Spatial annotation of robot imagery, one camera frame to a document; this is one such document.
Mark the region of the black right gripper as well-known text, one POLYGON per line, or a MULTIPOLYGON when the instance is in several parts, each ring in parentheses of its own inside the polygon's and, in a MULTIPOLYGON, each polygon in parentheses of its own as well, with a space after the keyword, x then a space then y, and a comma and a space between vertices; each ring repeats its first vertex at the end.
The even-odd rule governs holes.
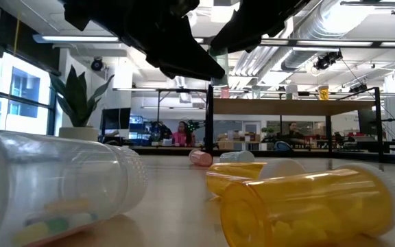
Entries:
POLYGON ((256 49, 263 35, 280 32, 279 23, 297 14, 311 0, 246 0, 212 39, 212 48, 230 48, 230 52, 256 49))

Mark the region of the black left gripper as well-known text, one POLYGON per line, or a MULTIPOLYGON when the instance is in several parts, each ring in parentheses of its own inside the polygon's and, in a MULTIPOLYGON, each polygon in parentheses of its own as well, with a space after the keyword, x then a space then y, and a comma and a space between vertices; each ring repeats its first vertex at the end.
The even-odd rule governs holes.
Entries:
POLYGON ((199 0, 92 1, 91 20, 143 52, 146 61, 168 78, 220 79, 224 70, 191 33, 187 13, 199 4, 199 0))

